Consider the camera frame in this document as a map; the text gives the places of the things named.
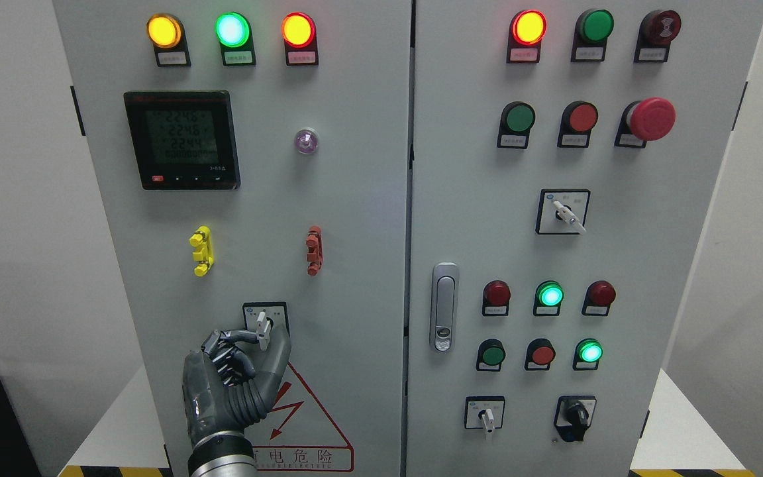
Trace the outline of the grey robotic humanoid hand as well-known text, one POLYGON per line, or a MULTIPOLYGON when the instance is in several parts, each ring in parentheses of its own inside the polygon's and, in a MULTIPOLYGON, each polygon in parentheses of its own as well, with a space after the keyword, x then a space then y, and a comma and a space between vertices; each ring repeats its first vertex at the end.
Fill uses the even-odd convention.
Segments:
POLYGON ((182 374, 182 396, 187 432, 193 447, 220 432, 243 433, 263 420, 273 409, 291 353, 291 336, 284 326, 270 332, 270 343, 258 364, 250 361, 254 377, 228 386, 220 374, 225 361, 216 362, 236 339, 231 330, 214 330, 200 350, 186 357, 182 374))

